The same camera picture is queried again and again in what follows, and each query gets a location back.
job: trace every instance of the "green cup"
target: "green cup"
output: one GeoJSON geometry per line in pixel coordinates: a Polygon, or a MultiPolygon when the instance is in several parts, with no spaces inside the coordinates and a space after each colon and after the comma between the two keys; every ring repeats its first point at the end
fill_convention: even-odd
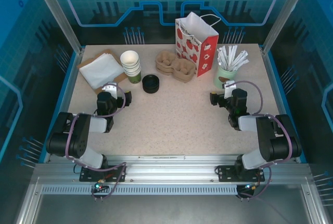
{"type": "Polygon", "coordinates": [[[133,84],[139,83],[141,81],[141,71],[138,74],[135,75],[129,75],[127,74],[127,77],[129,78],[129,81],[133,84]]]}
{"type": "Polygon", "coordinates": [[[237,71],[226,71],[221,68],[220,65],[217,65],[217,71],[214,76],[214,85],[219,88],[223,89],[222,85],[229,80],[234,80],[237,71]]]}

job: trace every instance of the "blue wall panel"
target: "blue wall panel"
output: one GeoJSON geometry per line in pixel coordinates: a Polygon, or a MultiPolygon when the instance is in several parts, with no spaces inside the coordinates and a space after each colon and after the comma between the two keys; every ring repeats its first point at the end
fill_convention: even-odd
{"type": "Polygon", "coordinates": [[[72,49],[44,0],[0,10],[0,223],[15,223],[72,49]]]}
{"type": "Polygon", "coordinates": [[[333,173],[333,0],[299,0],[271,51],[314,174],[333,173]]]}
{"type": "Polygon", "coordinates": [[[81,44],[125,44],[125,27],[141,27],[145,43],[174,43],[174,21],[193,11],[217,14],[224,35],[247,27],[244,42],[263,43],[285,0],[59,0],[81,44]]]}

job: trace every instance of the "stacked paper cups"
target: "stacked paper cups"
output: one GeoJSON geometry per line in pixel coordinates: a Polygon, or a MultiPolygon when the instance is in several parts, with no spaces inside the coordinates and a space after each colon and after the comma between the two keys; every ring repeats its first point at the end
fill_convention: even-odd
{"type": "Polygon", "coordinates": [[[126,51],[120,56],[120,62],[131,83],[141,81],[141,66],[139,55],[135,51],[126,51]]]}

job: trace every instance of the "blue border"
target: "blue border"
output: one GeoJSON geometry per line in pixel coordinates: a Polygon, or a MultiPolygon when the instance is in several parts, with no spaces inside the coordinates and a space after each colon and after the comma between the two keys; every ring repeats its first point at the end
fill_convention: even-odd
{"type": "Polygon", "coordinates": [[[59,97],[58,97],[56,107],[54,109],[52,120],[51,120],[50,126],[49,126],[48,131],[47,131],[46,139],[44,141],[43,149],[42,149],[42,152],[41,152],[41,155],[40,155],[40,158],[39,158],[39,163],[44,163],[44,159],[45,159],[46,154],[47,154],[46,140],[47,140],[47,138],[48,138],[48,136],[49,136],[49,134],[50,134],[50,132],[53,128],[53,125],[54,125],[54,123],[55,123],[55,121],[58,117],[58,114],[63,110],[67,110],[67,109],[63,109],[65,103],[67,104],[66,105],[67,107],[69,106],[69,103],[65,101],[66,100],[65,95],[68,91],[68,88],[70,87],[69,83],[70,83],[70,78],[73,74],[73,71],[75,70],[75,66],[76,66],[75,62],[76,62],[76,52],[73,52],[72,57],[71,57],[71,61],[69,62],[67,73],[65,75],[65,79],[63,80],[63,83],[62,83],[62,87],[61,87],[61,90],[60,90],[60,94],[59,94],[59,97]]]}
{"type": "Polygon", "coordinates": [[[333,90],[333,83],[331,83],[324,89],[323,100],[322,100],[322,109],[325,114],[326,120],[327,120],[329,126],[331,127],[331,131],[333,132],[333,122],[332,122],[331,116],[329,115],[329,112],[326,108],[327,95],[331,90],[333,90]]]}
{"type": "MultiPolygon", "coordinates": [[[[268,57],[270,59],[271,65],[272,65],[272,70],[273,70],[273,73],[274,73],[274,77],[276,79],[276,83],[277,83],[277,86],[278,86],[278,89],[279,89],[279,93],[280,93],[281,98],[282,98],[282,103],[283,103],[283,105],[285,107],[285,110],[286,110],[286,114],[290,117],[292,125],[295,128],[296,134],[298,135],[297,130],[296,130],[296,125],[295,125],[295,122],[293,121],[291,111],[290,111],[290,108],[289,108],[289,104],[288,104],[288,101],[287,101],[287,98],[286,98],[286,94],[283,90],[281,79],[280,79],[280,76],[277,72],[277,69],[276,69],[275,62],[274,62],[273,55],[272,55],[271,51],[268,52],[268,57]]],[[[306,157],[305,157],[303,151],[302,151],[302,154],[300,156],[300,159],[301,159],[302,163],[307,163],[306,157]]]]}
{"type": "Polygon", "coordinates": [[[10,129],[9,129],[8,133],[7,133],[5,142],[4,142],[4,144],[3,144],[2,148],[1,148],[1,151],[0,151],[0,163],[1,163],[2,158],[4,157],[4,154],[5,154],[6,149],[8,147],[8,143],[10,141],[10,138],[11,138],[13,132],[14,132],[16,124],[17,124],[17,122],[18,122],[18,120],[20,118],[21,112],[23,110],[23,101],[22,101],[21,92],[20,92],[20,90],[17,87],[15,87],[10,82],[8,82],[3,76],[0,76],[0,81],[2,81],[7,87],[9,87],[10,90],[12,90],[16,94],[17,100],[19,102],[19,108],[18,108],[18,110],[16,112],[14,120],[11,123],[11,126],[10,126],[10,129]]]}
{"type": "MultiPolygon", "coordinates": [[[[221,18],[221,20],[225,23],[225,25],[227,26],[263,26],[266,24],[272,10],[273,7],[275,5],[277,0],[272,0],[272,3],[266,13],[266,16],[264,18],[264,21],[262,23],[232,23],[232,22],[228,22],[220,13],[219,11],[212,6],[205,6],[204,5],[204,1],[185,1],[182,3],[181,5],[181,17],[184,17],[184,13],[185,13],[185,5],[187,4],[198,4],[200,5],[200,9],[202,10],[211,10],[213,11],[218,17],[221,18]]],[[[117,27],[132,11],[136,11],[136,10],[144,10],[144,5],[157,5],[159,7],[159,15],[160,15],[160,23],[162,26],[175,26],[174,22],[164,22],[163,20],[163,8],[162,8],[162,4],[161,2],[158,1],[144,1],[144,2],[139,2],[139,7],[130,7],[119,19],[116,23],[104,23],[104,24],[83,24],[80,19],[78,14],[75,11],[75,8],[71,2],[71,0],[67,0],[67,3],[69,5],[69,7],[72,10],[72,13],[74,15],[74,18],[76,19],[76,22],[78,23],[79,26],[81,27],[117,27]]]]}

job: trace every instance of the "paper bag handle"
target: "paper bag handle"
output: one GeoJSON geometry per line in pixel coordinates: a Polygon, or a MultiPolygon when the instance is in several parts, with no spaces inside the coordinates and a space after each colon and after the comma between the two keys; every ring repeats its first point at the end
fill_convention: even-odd
{"type": "Polygon", "coordinates": [[[217,15],[214,15],[214,14],[203,15],[203,16],[201,16],[200,18],[203,18],[203,17],[205,17],[205,16],[214,16],[214,17],[217,17],[217,18],[218,18],[218,21],[216,21],[215,23],[211,24],[210,26],[213,26],[213,25],[217,24],[219,21],[221,21],[221,18],[218,17],[217,15]]]}

